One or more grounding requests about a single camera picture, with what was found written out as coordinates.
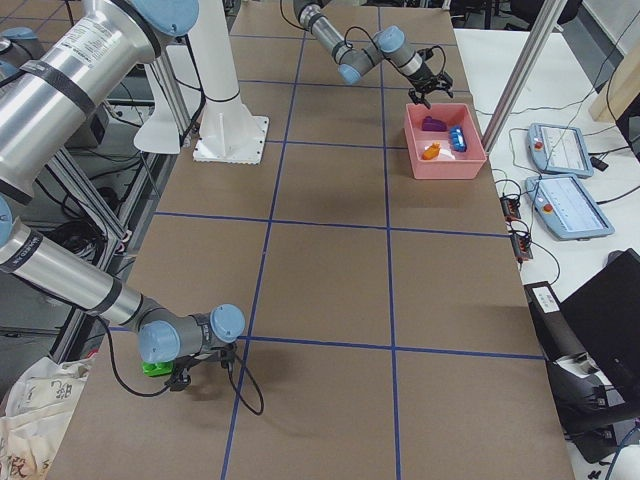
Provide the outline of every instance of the white table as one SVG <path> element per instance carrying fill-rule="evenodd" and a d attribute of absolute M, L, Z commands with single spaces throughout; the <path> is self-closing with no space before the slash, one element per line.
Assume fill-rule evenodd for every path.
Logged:
<path fill-rule="evenodd" d="M 494 111 L 527 35 L 526 32 L 456 30 L 460 54 L 483 129 L 486 128 L 491 117 L 480 112 Z M 508 178 L 517 181 L 524 191 L 524 179 L 533 176 L 534 173 L 513 165 L 509 146 L 510 129 L 528 128 L 533 122 L 558 125 L 567 125 L 571 122 L 572 126 L 579 127 L 584 134 L 588 134 L 612 125 L 597 123 L 591 119 L 588 110 L 596 97 L 592 91 L 592 85 L 563 36 L 559 33 L 552 34 L 518 99 L 514 112 L 538 106 L 563 107 L 582 100 L 589 92 L 591 94 L 582 106 L 575 105 L 562 110 L 527 111 L 511 115 L 491 152 L 492 167 L 503 170 Z M 512 138 L 516 163 L 534 168 L 527 151 L 526 132 L 513 131 Z M 585 138 L 590 152 L 606 151 L 626 145 L 624 138 L 615 127 Z M 597 201 L 616 197 L 640 185 L 640 164 L 630 150 L 612 153 L 605 161 L 610 165 L 605 172 L 596 171 L 592 178 L 583 181 Z M 494 177 L 498 180 L 504 178 L 504 174 L 494 171 Z M 505 183 L 498 184 L 499 192 L 502 192 L 504 185 Z M 512 193 L 516 192 L 516 189 L 514 186 L 507 185 L 506 191 Z M 571 295 L 599 272 L 605 265 L 609 252 L 625 250 L 629 247 L 640 252 L 640 222 L 637 218 L 639 205 L 640 192 L 636 192 L 624 199 L 602 206 L 605 215 L 616 229 L 613 235 L 582 242 L 558 241 L 538 220 L 537 214 L 532 219 L 531 203 L 528 197 L 525 198 L 523 195 L 520 210 L 523 220 L 532 226 L 533 240 L 553 252 L 560 263 L 561 275 L 553 286 L 560 300 Z M 552 281 L 557 272 L 555 262 L 541 249 L 536 246 L 532 248 L 534 260 L 523 264 L 522 283 Z M 604 478 L 606 467 L 590 465 L 584 461 L 575 446 L 569 444 L 568 448 L 577 479 L 586 478 L 592 470 L 600 469 L 603 470 L 601 478 Z M 637 479 L 639 471 L 640 447 L 627 447 L 618 460 L 613 479 Z"/>

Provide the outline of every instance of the cardboard table surface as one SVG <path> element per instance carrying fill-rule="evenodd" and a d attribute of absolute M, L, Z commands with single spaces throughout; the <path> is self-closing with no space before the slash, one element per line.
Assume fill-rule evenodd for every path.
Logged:
<path fill-rule="evenodd" d="M 446 45 L 472 105 L 446 12 L 326 13 Z M 413 180 L 396 72 L 342 86 L 274 4 L 243 3 L 232 33 L 243 101 L 271 119 L 262 163 L 183 153 L 131 284 L 178 314 L 238 305 L 266 411 L 216 365 L 133 397 L 101 353 L 48 478 L 572 479 L 489 167 Z M 157 390 L 135 335 L 114 337 L 126 381 Z"/>

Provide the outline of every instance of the pink bin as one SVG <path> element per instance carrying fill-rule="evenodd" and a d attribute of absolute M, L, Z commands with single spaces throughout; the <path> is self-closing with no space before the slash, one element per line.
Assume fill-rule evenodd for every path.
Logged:
<path fill-rule="evenodd" d="M 446 132 L 423 132 L 422 120 L 431 116 L 447 124 Z M 451 147 L 449 129 L 455 126 L 462 128 L 466 152 L 456 152 Z M 469 107 L 464 103 L 434 103 L 431 109 L 424 105 L 407 105 L 404 119 L 404 133 L 407 136 L 409 157 L 413 176 L 424 179 L 466 180 L 475 178 L 487 160 L 487 154 L 476 127 L 471 119 Z M 440 155 L 432 160 L 423 160 L 422 153 L 433 142 L 440 143 Z"/>

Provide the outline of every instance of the blue tape line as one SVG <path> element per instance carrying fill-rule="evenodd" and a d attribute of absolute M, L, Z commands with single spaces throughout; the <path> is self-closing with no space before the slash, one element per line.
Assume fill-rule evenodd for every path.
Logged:
<path fill-rule="evenodd" d="M 386 230 L 386 227 L 377 227 L 375 225 L 349 225 L 344 223 L 322 223 L 322 222 L 305 222 L 298 220 L 279 220 L 273 219 L 273 223 L 281 225 L 307 225 L 310 227 L 334 227 L 334 228 L 351 228 L 361 230 Z"/>
<path fill-rule="evenodd" d="M 298 66 L 296 68 L 296 82 L 298 81 L 298 78 L 300 78 L 300 65 L 302 64 L 302 52 L 304 51 L 304 42 L 305 42 L 305 38 L 306 38 L 306 32 L 303 34 L 302 36 L 302 41 L 300 42 L 300 54 L 298 56 Z M 284 155 L 285 155 L 285 151 L 286 151 L 286 140 L 287 137 L 289 135 L 289 128 L 291 126 L 291 117 L 293 116 L 293 106 L 295 104 L 295 98 L 296 98 L 296 85 L 293 86 L 293 91 L 291 92 L 291 103 L 289 105 L 289 114 L 287 116 L 287 125 L 285 127 L 285 132 L 284 132 L 284 140 L 285 140 L 285 145 L 282 148 L 282 152 L 280 153 L 280 162 L 278 165 L 278 174 L 276 176 L 276 184 L 275 187 L 273 189 L 273 199 L 271 201 L 271 211 L 269 213 L 269 223 L 267 226 L 267 232 L 265 234 L 265 238 L 264 238 L 264 246 L 262 249 L 262 259 L 260 261 L 260 270 L 258 272 L 258 280 L 256 282 L 256 291 L 255 291 L 255 295 L 253 298 L 253 305 L 251 307 L 251 318 L 249 320 L 249 328 L 247 329 L 247 341 L 245 343 L 245 347 L 244 347 L 244 352 L 243 352 L 243 362 L 246 364 L 247 363 L 247 359 L 249 357 L 249 348 L 251 345 L 251 334 L 253 332 L 253 325 L 254 325 L 254 321 L 255 321 L 255 314 L 256 314 L 256 309 L 257 309 L 257 305 L 258 305 L 258 298 L 260 296 L 260 289 L 262 286 L 262 275 L 264 272 L 264 265 L 265 265 L 265 261 L 267 258 L 267 249 L 269 247 L 269 237 L 271 235 L 271 227 L 272 227 L 272 220 L 273 220 L 273 213 L 275 212 L 275 208 L 276 208 L 276 203 L 277 203 L 277 199 L 278 199 L 278 189 L 280 186 L 280 177 L 282 174 L 282 166 L 284 163 Z M 242 384 L 243 384 L 243 380 L 244 380 L 244 370 L 240 371 L 240 377 L 238 378 L 238 391 L 242 391 Z M 222 465 L 222 472 L 220 473 L 220 479 L 221 480 L 226 480 L 227 477 L 227 471 L 229 468 L 229 457 L 231 455 L 231 447 L 233 445 L 233 435 L 235 432 L 235 426 L 236 426 L 236 421 L 238 418 L 238 407 L 239 407 L 239 403 L 240 403 L 240 398 L 236 395 L 235 401 L 233 403 L 233 413 L 231 414 L 231 424 L 229 426 L 229 436 L 227 437 L 227 445 L 225 448 L 225 452 L 224 452 L 224 462 Z"/>
<path fill-rule="evenodd" d="M 278 36 L 270 36 L 270 35 L 248 35 L 246 33 L 230 33 L 229 34 L 230 37 L 237 37 L 237 38 L 272 38 L 274 40 L 296 40 L 296 41 L 300 41 L 302 40 L 302 37 L 288 37 L 288 36 L 282 36 L 282 37 L 278 37 Z"/>
<path fill-rule="evenodd" d="M 287 140 L 285 143 L 290 145 L 318 145 L 324 147 L 347 147 L 347 148 L 371 148 L 380 150 L 384 148 L 383 145 L 354 145 L 351 143 L 327 143 L 327 142 L 304 142 L 299 140 Z"/>
<path fill-rule="evenodd" d="M 509 238 L 506 233 L 484 233 L 484 232 L 462 232 L 457 230 L 434 230 L 430 228 L 405 228 L 392 227 L 394 232 L 410 232 L 410 233 L 438 233 L 442 235 L 463 235 L 468 237 L 491 237 L 491 238 Z"/>
<path fill-rule="evenodd" d="M 246 33 L 231 33 L 229 35 L 230 37 L 238 37 L 238 38 L 268 38 L 268 39 L 274 39 L 274 40 L 298 40 L 300 41 L 302 39 L 302 37 L 291 37 L 291 36 L 271 36 L 271 35 L 250 35 L 250 34 L 246 34 Z M 308 37 L 306 38 L 306 41 L 309 42 L 316 42 L 317 40 L 314 37 Z M 371 43 L 369 40 L 349 40 L 349 43 L 366 43 L 369 44 Z M 430 42 L 411 42 L 413 45 L 419 45 L 419 46 L 434 46 L 434 45 L 440 45 L 442 47 L 455 47 L 456 44 L 455 43 L 430 43 Z"/>
<path fill-rule="evenodd" d="M 306 222 L 303 220 L 283 220 L 277 218 L 251 218 L 251 217 L 234 217 L 227 215 L 206 215 L 201 213 L 183 213 L 183 212 L 156 212 L 155 215 L 162 217 L 186 217 L 186 218 L 201 218 L 206 220 L 230 220 L 237 222 L 255 222 L 255 223 L 275 223 L 284 225 L 303 225 L 303 226 L 315 226 L 315 227 L 334 227 L 334 228 L 355 228 L 355 229 L 369 229 L 369 230 L 389 230 L 391 232 L 409 232 L 409 233 L 430 233 L 439 235 L 462 235 L 470 237 L 490 237 L 490 238 L 509 238 L 506 233 L 483 233 L 483 232 L 462 232 L 455 230 L 435 230 L 430 228 L 409 228 L 409 227 L 386 227 L 377 225 L 352 225 L 348 223 L 322 223 L 322 222 Z"/>
<path fill-rule="evenodd" d="M 378 30 L 382 30 L 381 11 L 378 8 Z M 386 110 L 384 103 L 384 69 L 380 67 L 380 101 L 382 107 L 382 145 L 387 146 L 387 125 L 385 120 Z M 391 330 L 391 379 L 393 387 L 393 430 L 396 456 L 396 480 L 402 480 L 402 454 L 400 445 L 400 412 L 398 398 L 398 359 L 396 356 L 396 324 L 395 306 L 393 296 L 393 254 L 391 250 L 391 207 L 389 199 L 389 170 L 387 149 L 383 150 L 384 157 L 384 203 L 387 222 L 387 269 L 389 278 L 389 328 Z"/>
<path fill-rule="evenodd" d="M 453 355 L 458 357 L 505 358 L 510 360 L 544 360 L 542 355 L 526 353 L 482 352 L 477 350 L 454 350 L 451 348 L 409 347 L 403 345 L 378 345 L 374 343 L 338 342 L 333 340 L 312 340 L 308 338 L 286 338 L 255 335 L 241 335 L 240 340 L 265 343 L 290 343 L 295 345 L 314 345 L 319 347 L 359 348 L 364 350 L 386 350 L 409 353 L 428 353 L 433 355 Z"/>
<path fill-rule="evenodd" d="M 257 342 L 271 342 L 271 343 L 291 343 L 295 345 L 315 345 L 320 347 L 343 347 L 343 348 L 360 348 L 366 350 L 387 350 L 391 351 L 391 347 L 388 345 L 375 345 L 372 343 L 350 343 L 350 342 L 334 342 L 325 340 L 306 340 L 300 338 L 283 338 L 283 337 L 250 337 L 252 341 Z"/>
<path fill-rule="evenodd" d="M 274 85 L 299 85 L 302 87 L 343 87 L 343 88 L 368 88 L 379 90 L 379 86 L 375 85 L 346 85 L 344 83 L 311 83 L 311 82 L 286 82 L 284 80 L 260 80 L 253 78 L 244 78 L 242 80 L 238 80 L 239 83 L 266 83 L 266 84 L 274 84 Z M 406 87 L 382 87 L 385 90 L 409 90 L 411 88 L 410 85 Z M 471 93 L 470 90 L 451 90 L 453 93 Z"/>
<path fill-rule="evenodd" d="M 238 222 L 256 222 L 256 223 L 269 223 L 269 220 L 264 218 L 251 218 L 251 217 L 234 217 L 226 215 L 205 215 L 200 213 L 178 213 L 178 212 L 155 212 L 155 215 L 160 217 L 186 217 L 186 218 L 203 218 L 207 220 L 233 220 Z"/>
<path fill-rule="evenodd" d="M 22 7 L 25 3 L 27 3 L 27 0 L 22 0 L 22 3 L 18 5 L 16 8 L 14 8 L 13 10 L 11 10 L 11 12 L 9 12 L 7 16 L 2 19 L 2 21 L 4 22 L 7 18 L 12 17 L 13 14 L 16 13 L 20 9 L 20 7 Z"/>
<path fill-rule="evenodd" d="M 528 355 L 521 353 L 476 352 L 472 350 L 449 350 L 442 348 L 423 347 L 396 347 L 395 349 L 399 352 L 435 353 L 438 355 L 456 355 L 465 357 L 509 358 L 512 360 L 544 360 L 544 357 L 542 355 Z"/>
<path fill-rule="evenodd" d="M 50 21 L 50 20 L 54 20 L 54 19 L 52 19 L 51 17 L 53 17 L 56 13 L 58 13 L 58 12 L 59 12 L 59 11 L 60 11 L 64 6 L 65 6 L 65 5 L 64 5 L 64 2 L 60 2 L 60 6 L 58 6 L 58 8 L 56 8 L 56 9 L 53 11 L 53 13 L 52 13 L 51 15 L 49 15 L 49 16 L 48 16 L 48 17 L 47 17 L 47 18 L 42 22 L 42 24 L 41 24 L 38 28 L 36 28 L 36 30 L 35 30 L 35 32 L 34 32 L 34 33 L 38 33 L 38 32 L 40 31 L 40 29 L 41 29 L 42 27 L 44 27 L 48 21 Z"/>

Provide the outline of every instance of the orange object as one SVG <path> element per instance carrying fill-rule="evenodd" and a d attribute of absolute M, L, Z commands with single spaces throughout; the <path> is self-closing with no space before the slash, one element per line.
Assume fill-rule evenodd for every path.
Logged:
<path fill-rule="evenodd" d="M 433 142 L 429 147 L 425 148 L 422 152 L 423 160 L 433 160 L 440 155 L 440 142 Z"/>

